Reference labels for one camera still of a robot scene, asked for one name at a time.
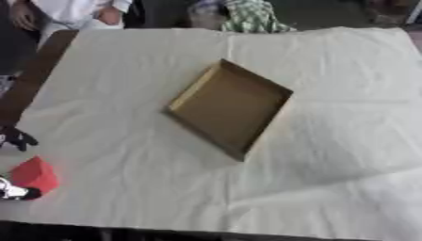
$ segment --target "checkered fabric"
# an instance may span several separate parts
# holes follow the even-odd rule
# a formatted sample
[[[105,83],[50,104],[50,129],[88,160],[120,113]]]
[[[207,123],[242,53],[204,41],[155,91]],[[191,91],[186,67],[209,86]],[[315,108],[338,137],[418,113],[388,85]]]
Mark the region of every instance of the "checkered fabric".
[[[222,24],[222,31],[238,33],[282,33],[296,29],[281,24],[275,17],[272,5],[263,0],[202,0],[193,5],[190,13],[218,14],[225,6],[230,19]]]

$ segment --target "red cube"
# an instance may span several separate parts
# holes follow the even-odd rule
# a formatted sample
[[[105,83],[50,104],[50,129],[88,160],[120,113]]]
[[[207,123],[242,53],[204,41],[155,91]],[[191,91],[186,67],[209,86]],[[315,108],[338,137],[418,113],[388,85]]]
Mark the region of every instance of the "red cube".
[[[22,163],[11,172],[11,182],[20,187],[35,187],[45,195],[58,186],[53,168],[38,156]]]

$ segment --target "black object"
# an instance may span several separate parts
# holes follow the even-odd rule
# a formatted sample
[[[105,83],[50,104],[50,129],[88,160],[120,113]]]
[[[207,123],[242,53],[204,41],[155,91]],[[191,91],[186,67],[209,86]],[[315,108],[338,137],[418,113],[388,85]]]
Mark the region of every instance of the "black object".
[[[93,228],[6,221],[0,221],[0,237],[2,241],[358,241],[265,234]]]
[[[25,152],[28,145],[38,145],[38,141],[29,134],[13,126],[0,126],[0,148],[6,142],[15,146],[21,152]]]
[[[141,28],[145,23],[142,0],[134,0],[127,13],[123,14],[124,28]]]

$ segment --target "wrinkled white cloth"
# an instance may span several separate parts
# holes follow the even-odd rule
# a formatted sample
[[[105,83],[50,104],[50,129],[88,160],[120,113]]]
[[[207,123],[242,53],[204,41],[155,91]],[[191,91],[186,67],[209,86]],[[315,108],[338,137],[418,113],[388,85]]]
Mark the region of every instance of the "wrinkled white cloth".
[[[227,58],[295,90],[237,163],[163,114]],[[19,128],[60,187],[0,219],[422,240],[422,56],[399,29],[87,31]]]

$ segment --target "brown cardboard tray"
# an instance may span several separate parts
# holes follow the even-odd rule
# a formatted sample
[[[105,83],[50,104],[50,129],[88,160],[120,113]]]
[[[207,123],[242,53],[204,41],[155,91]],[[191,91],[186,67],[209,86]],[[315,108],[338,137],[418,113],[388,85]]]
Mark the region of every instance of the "brown cardboard tray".
[[[244,160],[293,91],[222,59],[169,105],[181,123]]]

